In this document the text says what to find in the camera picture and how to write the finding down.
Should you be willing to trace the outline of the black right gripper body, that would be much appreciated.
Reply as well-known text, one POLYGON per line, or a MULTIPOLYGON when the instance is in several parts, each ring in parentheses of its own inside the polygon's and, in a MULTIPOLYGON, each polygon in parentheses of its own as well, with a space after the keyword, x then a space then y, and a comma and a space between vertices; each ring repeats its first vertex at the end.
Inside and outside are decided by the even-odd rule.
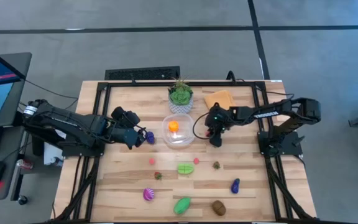
POLYGON ((219 103, 215 103, 209 109, 204 124, 212 124, 212 132, 221 132, 223 129, 230 129, 232 127, 232 111, 222 108, 219 103))

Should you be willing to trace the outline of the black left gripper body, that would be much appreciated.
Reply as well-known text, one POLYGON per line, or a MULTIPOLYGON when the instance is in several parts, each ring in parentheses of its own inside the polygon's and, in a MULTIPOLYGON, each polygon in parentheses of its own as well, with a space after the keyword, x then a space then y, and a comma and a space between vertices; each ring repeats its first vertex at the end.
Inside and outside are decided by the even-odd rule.
POLYGON ((111 123, 106 130, 106 139, 112 143, 122 143, 133 148, 138 136, 144 137, 144 128, 136 125, 133 128, 121 126, 117 121, 111 123))

